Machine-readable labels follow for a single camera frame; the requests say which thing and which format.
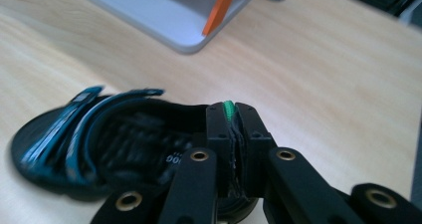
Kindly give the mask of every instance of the screw hole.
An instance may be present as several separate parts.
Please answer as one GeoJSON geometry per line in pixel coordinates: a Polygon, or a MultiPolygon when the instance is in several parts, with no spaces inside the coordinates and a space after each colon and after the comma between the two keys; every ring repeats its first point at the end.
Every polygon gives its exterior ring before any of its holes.
{"type": "Polygon", "coordinates": [[[124,192],[115,202],[115,208],[119,211],[130,211],[142,202],[142,195],[136,191],[124,192]]]}
{"type": "Polygon", "coordinates": [[[397,206],[396,200],[392,196],[381,190],[369,189],[366,190],[365,194],[366,198],[377,206],[387,209],[392,209],[397,206]]]}
{"type": "Polygon", "coordinates": [[[290,151],[287,151],[287,150],[278,151],[277,152],[277,157],[279,159],[286,160],[286,161],[291,161],[291,160],[293,160],[293,159],[296,158],[296,156],[295,156],[294,153],[292,153],[290,151]]]}
{"type": "Polygon", "coordinates": [[[208,153],[204,151],[196,151],[190,155],[190,158],[192,158],[194,161],[205,161],[208,159],[208,153]]]}

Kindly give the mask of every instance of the light wood surface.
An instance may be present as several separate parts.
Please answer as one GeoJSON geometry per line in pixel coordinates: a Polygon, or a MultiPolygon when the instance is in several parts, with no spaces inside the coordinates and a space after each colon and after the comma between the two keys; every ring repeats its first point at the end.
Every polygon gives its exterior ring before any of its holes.
{"type": "MultiPolygon", "coordinates": [[[[0,223],[89,223],[102,201],[16,174],[9,140],[80,90],[164,88],[183,104],[255,107],[278,145],[349,193],[409,197],[422,108],[422,32],[352,0],[253,0],[202,51],[180,55],[88,0],[0,0],[0,223]]],[[[245,223],[264,223],[262,207],[245,223]]]]}

